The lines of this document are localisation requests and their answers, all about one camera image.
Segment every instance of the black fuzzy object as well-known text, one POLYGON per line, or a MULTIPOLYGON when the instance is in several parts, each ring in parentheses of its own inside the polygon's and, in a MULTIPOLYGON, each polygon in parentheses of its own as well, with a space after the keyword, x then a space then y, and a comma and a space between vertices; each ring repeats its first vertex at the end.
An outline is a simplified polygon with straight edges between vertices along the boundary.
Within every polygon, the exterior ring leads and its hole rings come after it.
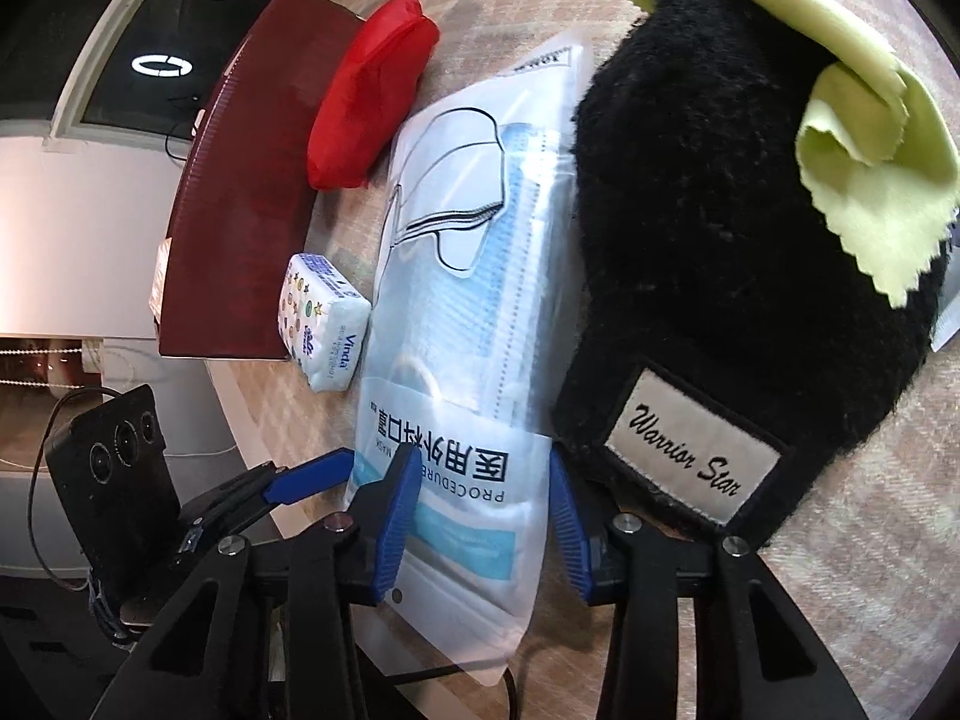
POLYGON ((750 0, 656 0, 576 116, 592 303, 557 429, 581 454, 601 445, 632 365, 660 362, 803 447, 727 528, 753 542, 890 413, 944 277, 941 256, 891 308, 800 183, 794 140, 833 61, 750 0))

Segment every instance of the table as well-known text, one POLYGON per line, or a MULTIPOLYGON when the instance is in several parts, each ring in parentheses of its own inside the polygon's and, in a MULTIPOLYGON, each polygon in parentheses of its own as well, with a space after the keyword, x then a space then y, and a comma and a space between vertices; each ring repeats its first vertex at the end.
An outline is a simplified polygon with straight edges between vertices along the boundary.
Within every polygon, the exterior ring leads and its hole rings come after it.
MULTIPOLYGON (((342 0, 362 16, 382 1, 342 0)), ((599 60, 637 16, 625 0, 421 1, 442 37, 416 109, 575 23, 592 34, 599 60)), ((906 0, 838 1, 888 36, 928 83, 952 131, 960 132, 960 81, 906 0)), ((367 189, 319 197, 306 244, 368 296, 385 173, 381 160, 367 189)), ((345 394, 313 394, 289 362, 219 361, 208 367, 248 464, 272 459, 292 466, 353 445, 358 379, 345 394)), ((960 586, 952 567, 960 548, 960 475, 952 461, 960 456, 958 403, 960 343, 954 341, 920 372, 877 435, 824 471, 764 553, 871 717, 909 716, 960 638, 950 619, 950 588, 960 586)), ((296 533, 336 505, 330 495, 315 497, 298 508, 278 509, 275 519, 283 533, 296 533)), ((678 717, 692 718, 692 611, 685 605, 680 611, 678 717)), ((402 640, 410 658, 436 664, 431 648, 402 620, 389 610, 380 614, 372 624, 376 635, 402 640)), ((589 610, 579 602, 549 545, 530 630, 512 660, 524 720, 594 716, 610 627, 611 610, 589 610)), ((506 716, 502 689, 482 688, 465 675, 446 678, 443 686, 418 686, 411 695, 430 717, 506 716)))

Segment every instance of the red fabric bag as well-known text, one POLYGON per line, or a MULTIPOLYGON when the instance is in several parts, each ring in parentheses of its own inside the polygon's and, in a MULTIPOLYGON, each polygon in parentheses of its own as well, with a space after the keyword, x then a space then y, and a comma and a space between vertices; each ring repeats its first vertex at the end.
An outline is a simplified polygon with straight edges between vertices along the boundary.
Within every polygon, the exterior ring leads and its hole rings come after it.
POLYGON ((363 186, 410 112, 416 81, 440 40, 419 0, 390 0, 360 28, 313 122, 306 170, 314 189, 363 186))

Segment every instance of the plastic bag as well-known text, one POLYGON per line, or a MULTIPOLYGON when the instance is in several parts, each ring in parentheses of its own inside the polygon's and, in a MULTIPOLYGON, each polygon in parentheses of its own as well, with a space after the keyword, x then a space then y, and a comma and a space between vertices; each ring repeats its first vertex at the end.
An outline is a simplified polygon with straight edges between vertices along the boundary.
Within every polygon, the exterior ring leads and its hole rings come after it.
POLYGON ((419 0, 388 0, 360 28, 323 95, 306 146, 314 189, 362 186, 416 98, 440 30, 419 0))
POLYGON ((548 414, 576 346, 573 111, 589 41, 558 35, 409 119, 389 205, 347 488, 424 452, 390 601, 492 685, 527 629, 547 527, 548 414))
POLYGON ((940 293, 940 313, 933 330, 930 346, 939 352, 960 330, 960 220, 950 225, 950 240, 947 244, 947 274, 940 293))

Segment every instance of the white label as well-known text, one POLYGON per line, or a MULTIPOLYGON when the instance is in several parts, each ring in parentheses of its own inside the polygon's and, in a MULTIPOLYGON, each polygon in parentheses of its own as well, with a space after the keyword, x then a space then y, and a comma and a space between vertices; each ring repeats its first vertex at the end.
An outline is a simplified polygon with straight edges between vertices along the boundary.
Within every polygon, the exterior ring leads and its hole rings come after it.
POLYGON ((750 498, 779 452, 645 370, 607 438, 624 463, 722 525, 750 498))

